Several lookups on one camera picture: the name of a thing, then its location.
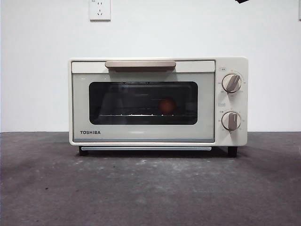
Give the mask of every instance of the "oven foot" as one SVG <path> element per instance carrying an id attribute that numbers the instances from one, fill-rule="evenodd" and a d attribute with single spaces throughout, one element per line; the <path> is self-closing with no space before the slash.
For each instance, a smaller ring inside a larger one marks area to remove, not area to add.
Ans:
<path id="1" fill-rule="evenodd" d="M 81 146 L 79 146 L 79 155 L 80 156 L 87 156 L 88 155 L 88 151 L 83 151 L 82 149 L 81 149 Z"/>
<path id="2" fill-rule="evenodd" d="M 228 156 L 231 158 L 235 158 L 237 156 L 237 147 L 236 146 L 228 147 Z"/>

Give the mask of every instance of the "electrical socket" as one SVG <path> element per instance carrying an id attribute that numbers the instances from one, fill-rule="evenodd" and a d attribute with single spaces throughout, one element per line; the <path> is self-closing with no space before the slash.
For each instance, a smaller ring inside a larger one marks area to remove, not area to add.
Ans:
<path id="1" fill-rule="evenodd" d="M 89 0 L 90 21 L 111 20 L 111 0 Z"/>

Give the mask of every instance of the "knob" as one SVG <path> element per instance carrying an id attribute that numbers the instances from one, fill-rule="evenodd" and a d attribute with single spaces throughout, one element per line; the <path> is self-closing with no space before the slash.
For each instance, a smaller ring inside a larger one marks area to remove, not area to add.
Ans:
<path id="1" fill-rule="evenodd" d="M 235 112 L 227 112 L 222 117 L 222 125 L 227 130 L 236 130 L 240 126 L 240 116 Z"/>
<path id="2" fill-rule="evenodd" d="M 228 93 L 235 93 L 240 89 L 241 79 L 237 74 L 228 74 L 222 80 L 222 87 Z"/>

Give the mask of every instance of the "cream toaster oven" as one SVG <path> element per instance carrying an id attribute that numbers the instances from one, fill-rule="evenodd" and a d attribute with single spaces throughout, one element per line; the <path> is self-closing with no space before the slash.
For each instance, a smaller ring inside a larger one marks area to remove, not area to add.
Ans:
<path id="1" fill-rule="evenodd" d="M 69 141 L 89 150 L 211 150 L 247 143 L 248 60 L 75 58 Z"/>

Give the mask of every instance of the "round food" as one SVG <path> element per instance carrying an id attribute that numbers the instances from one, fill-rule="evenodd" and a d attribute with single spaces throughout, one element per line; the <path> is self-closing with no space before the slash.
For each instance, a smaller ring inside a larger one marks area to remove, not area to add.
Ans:
<path id="1" fill-rule="evenodd" d="M 163 114 L 172 114 L 176 109 L 176 104 L 172 98 L 168 97 L 160 100 L 158 107 Z"/>

